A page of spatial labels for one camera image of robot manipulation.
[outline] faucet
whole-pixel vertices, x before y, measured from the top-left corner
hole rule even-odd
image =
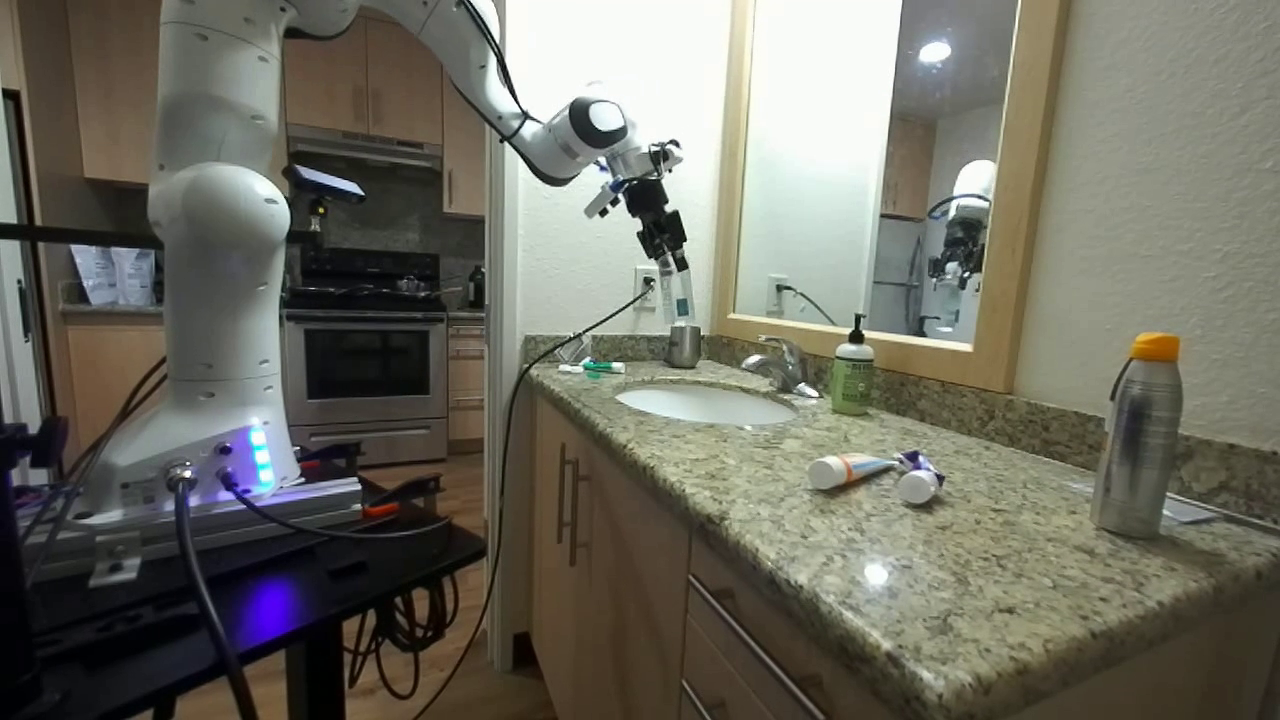
[[[817,399],[817,389],[804,379],[802,348],[790,342],[790,339],[778,339],[778,337],[765,337],[761,342],[765,348],[744,354],[742,366],[756,370],[756,377],[767,377],[774,392],[798,392],[798,395]]]

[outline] sink basin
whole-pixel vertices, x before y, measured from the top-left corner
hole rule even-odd
[[[790,399],[725,385],[638,385],[616,392],[616,399],[683,424],[790,424],[798,416]]]

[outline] drawer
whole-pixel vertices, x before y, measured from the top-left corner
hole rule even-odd
[[[845,668],[832,650],[767,595],[725,562],[704,539],[694,539],[694,574],[734,616],[825,716],[869,716],[887,720],[892,710],[869,691],[869,682]]]
[[[744,635],[704,587],[689,582],[683,616],[683,716],[715,720],[813,720],[825,716],[804,691]]]

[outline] light fixture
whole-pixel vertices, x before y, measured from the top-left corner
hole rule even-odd
[[[922,43],[922,64],[940,69],[946,61],[951,61],[951,43],[950,41],[928,41]]]

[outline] robotic arm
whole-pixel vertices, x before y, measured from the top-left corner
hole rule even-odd
[[[80,527],[165,523],[172,476],[197,476],[197,510],[231,506],[225,482],[260,500],[300,482],[281,395],[290,199],[268,178],[281,43],[290,32],[337,37],[360,9],[391,15],[431,47],[475,115],[545,184],[603,169],[587,217],[623,199],[666,277],[674,265],[689,266],[683,224],[659,184],[681,164],[681,145],[642,145],[623,106],[591,97],[536,119],[511,87],[488,0],[165,0],[147,220],[170,273],[170,392],[97,455],[78,503]]]

